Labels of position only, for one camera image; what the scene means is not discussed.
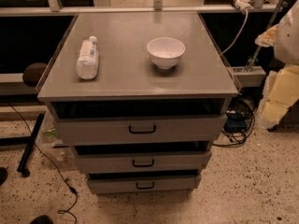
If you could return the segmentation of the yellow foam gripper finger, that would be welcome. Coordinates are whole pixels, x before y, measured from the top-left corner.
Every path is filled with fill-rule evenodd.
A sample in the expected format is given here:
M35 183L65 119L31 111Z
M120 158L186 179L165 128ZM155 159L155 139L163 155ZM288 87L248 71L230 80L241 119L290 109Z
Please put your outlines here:
M299 66L286 64L278 72L271 71L263 86L258 107L258 124L272 129L299 100Z
M257 36L257 38L255 39L255 44L265 48L274 47L276 43L277 30L278 30L277 24L270 27L261 35Z

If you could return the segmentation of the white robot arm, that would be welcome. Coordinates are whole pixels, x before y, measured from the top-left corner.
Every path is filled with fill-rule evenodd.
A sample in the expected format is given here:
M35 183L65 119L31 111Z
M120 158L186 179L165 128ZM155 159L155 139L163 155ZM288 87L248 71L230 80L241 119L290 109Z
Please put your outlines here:
M275 58L285 63L260 113L260 125L272 129L299 100L299 0L278 24L258 35L255 43L265 48L273 47Z

